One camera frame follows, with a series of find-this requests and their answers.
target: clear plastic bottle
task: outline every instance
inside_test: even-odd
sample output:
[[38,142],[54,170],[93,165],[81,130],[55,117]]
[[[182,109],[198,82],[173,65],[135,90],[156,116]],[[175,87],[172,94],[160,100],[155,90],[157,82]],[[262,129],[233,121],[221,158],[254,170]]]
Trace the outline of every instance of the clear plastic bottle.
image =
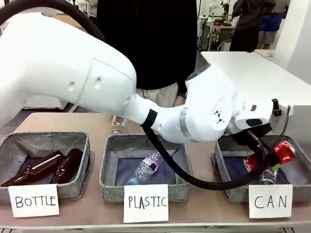
[[111,116],[110,125],[113,127],[112,135],[121,134],[121,130],[125,126],[125,119],[119,116]]
[[158,152],[147,156],[135,170],[133,177],[127,182],[127,185],[146,184],[163,161],[163,157]]

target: red can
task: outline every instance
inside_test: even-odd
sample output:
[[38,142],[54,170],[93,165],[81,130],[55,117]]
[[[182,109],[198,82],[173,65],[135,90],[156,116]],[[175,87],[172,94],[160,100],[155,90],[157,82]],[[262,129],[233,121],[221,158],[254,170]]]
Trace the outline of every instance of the red can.
[[[274,153],[279,158],[280,165],[285,164],[295,158],[295,149],[287,141],[280,142],[280,144],[274,148]],[[246,169],[248,171],[253,170],[257,166],[261,156],[262,156],[261,154],[252,154],[248,158],[244,159],[243,162]]]

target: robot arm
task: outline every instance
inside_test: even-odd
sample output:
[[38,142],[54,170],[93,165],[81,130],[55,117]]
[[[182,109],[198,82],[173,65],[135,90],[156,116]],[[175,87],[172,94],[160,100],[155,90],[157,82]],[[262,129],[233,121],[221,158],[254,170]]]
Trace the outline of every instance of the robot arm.
[[0,123],[11,120],[27,97],[47,95],[143,124],[174,143],[214,141],[267,124],[271,100],[251,103],[216,66],[187,81],[184,106],[161,108],[136,94],[136,73],[120,52],[50,17],[15,20],[0,37]]

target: person in background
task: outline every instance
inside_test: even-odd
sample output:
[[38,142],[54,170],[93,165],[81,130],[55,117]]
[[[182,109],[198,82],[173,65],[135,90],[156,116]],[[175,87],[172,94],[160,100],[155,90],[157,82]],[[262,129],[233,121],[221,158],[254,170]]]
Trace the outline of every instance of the person in background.
[[97,0],[85,0],[88,2],[88,14],[89,19],[96,24],[96,15],[97,15]]
[[289,5],[290,0],[276,0],[272,12],[262,16],[257,49],[267,50],[274,43],[282,19],[286,18]]
[[196,62],[196,1],[99,0],[97,27],[137,73],[137,93],[162,107],[185,103]]
[[234,31],[230,51],[252,52],[256,49],[260,17],[271,12],[275,0],[238,0],[233,6],[232,18],[240,16]]

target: white paper sign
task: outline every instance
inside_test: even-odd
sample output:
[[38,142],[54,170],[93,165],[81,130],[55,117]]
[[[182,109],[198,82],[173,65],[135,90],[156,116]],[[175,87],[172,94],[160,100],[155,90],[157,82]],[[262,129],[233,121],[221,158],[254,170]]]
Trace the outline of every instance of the white paper sign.
[[14,217],[59,215],[56,184],[9,187]]
[[167,184],[124,187],[124,223],[169,220]]
[[293,186],[282,185],[250,185],[249,217],[276,218],[292,216]]

